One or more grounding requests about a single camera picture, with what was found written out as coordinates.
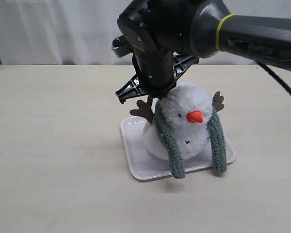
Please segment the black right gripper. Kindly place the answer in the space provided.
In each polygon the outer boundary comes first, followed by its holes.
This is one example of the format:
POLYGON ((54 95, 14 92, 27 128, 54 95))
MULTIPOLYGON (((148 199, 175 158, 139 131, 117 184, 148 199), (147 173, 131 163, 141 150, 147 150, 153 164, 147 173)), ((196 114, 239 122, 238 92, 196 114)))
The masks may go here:
POLYGON ((199 62, 198 57, 175 55, 158 45, 141 17, 121 14, 117 25, 132 46, 135 70, 135 75, 115 93, 121 103, 145 95, 159 99, 165 97, 179 78, 199 62))

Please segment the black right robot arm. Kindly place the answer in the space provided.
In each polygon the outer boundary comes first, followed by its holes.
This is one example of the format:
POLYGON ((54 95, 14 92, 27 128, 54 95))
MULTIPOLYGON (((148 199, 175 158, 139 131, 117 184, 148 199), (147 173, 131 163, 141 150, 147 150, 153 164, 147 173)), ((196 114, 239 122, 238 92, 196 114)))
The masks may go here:
POLYGON ((135 75, 116 96, 162 99, 201 58, 222 51, 255 61, 290 95, 271 67, 291 71, 291 19, 232 14, 221 0, 134 0, 119 15, 116 56, 132 54, 135 75))

